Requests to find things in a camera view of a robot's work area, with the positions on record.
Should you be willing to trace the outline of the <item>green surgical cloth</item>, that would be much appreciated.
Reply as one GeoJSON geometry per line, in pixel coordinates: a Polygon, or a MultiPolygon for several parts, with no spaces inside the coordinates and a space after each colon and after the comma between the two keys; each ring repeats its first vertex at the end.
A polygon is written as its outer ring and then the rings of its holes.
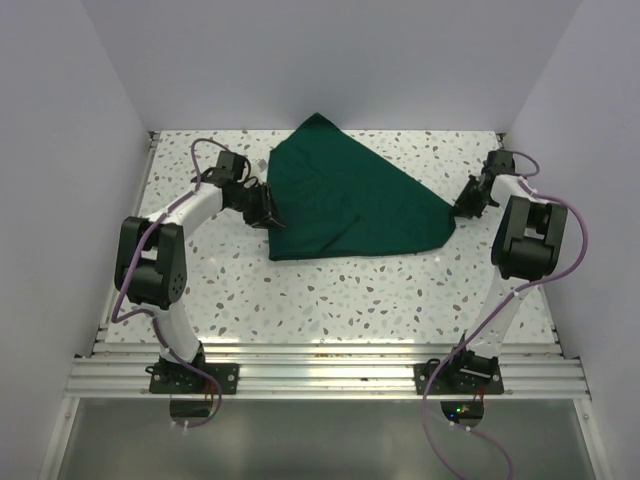
{"type": "Polygon", "coordinates": [[[271,151],[267,181],[285,223],[272,261],[423,253],[456,229],[445,200],[319,113],[271,151]]]}

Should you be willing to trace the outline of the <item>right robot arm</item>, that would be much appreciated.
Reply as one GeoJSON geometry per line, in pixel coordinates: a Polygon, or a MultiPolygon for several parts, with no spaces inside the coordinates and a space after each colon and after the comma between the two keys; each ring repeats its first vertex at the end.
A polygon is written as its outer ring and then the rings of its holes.
{"type": "Polygon", "coordinates": [[[468,392],[497,375],[502,343],[529,289],[556,269],[568,208],[539,199],[527,177],[516,172],[514,154],[488,153],[481,173],[471,176],[454,203],[457,217],[479,218],[488,206],[503,209],[490,251],[494,276],[480,314],[447,362],[451,389],[468,392]]]}

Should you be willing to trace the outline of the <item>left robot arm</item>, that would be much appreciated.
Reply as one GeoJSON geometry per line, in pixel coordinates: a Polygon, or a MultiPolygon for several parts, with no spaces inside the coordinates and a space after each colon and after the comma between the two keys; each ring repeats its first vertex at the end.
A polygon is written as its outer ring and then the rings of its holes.
{"type": "Polygon", "coordinates": [[[189,393],[205,386],[208,369],[199,362],[202,344],[182,300],[188,277],[186,241],[224,210],[240,213],[251,228],[285,226],[270,185],[251,173],[246,157],[222,150],[214,166],[195,169],[181,196],[149,216],[127,217],[120,228],[114,272],[118,295],[111,322],[149,317],[161,359],[176,364],[172,379],[189,393]]]}

